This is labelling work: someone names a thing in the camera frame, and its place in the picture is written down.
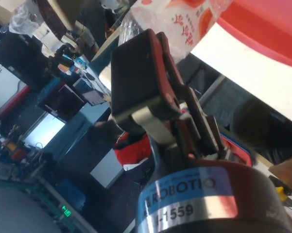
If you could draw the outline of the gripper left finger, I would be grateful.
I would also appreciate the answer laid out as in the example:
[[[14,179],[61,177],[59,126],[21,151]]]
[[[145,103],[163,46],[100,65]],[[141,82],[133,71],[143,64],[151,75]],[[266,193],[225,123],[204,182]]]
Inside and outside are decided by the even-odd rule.
[[[206,116],[183,83],[163,32],[147,29],[117,47],[111,56],[112,116],[131,134],[146,133],[152,146],[183,155],[220,155],[217,123]]]

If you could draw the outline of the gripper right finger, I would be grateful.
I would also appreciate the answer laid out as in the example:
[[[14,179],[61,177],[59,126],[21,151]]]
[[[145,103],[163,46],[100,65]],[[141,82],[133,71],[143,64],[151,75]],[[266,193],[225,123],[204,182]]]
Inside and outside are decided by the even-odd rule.
[[[229,129],[275,165],[292,158],[292,121],[259,99],[239,105]]]

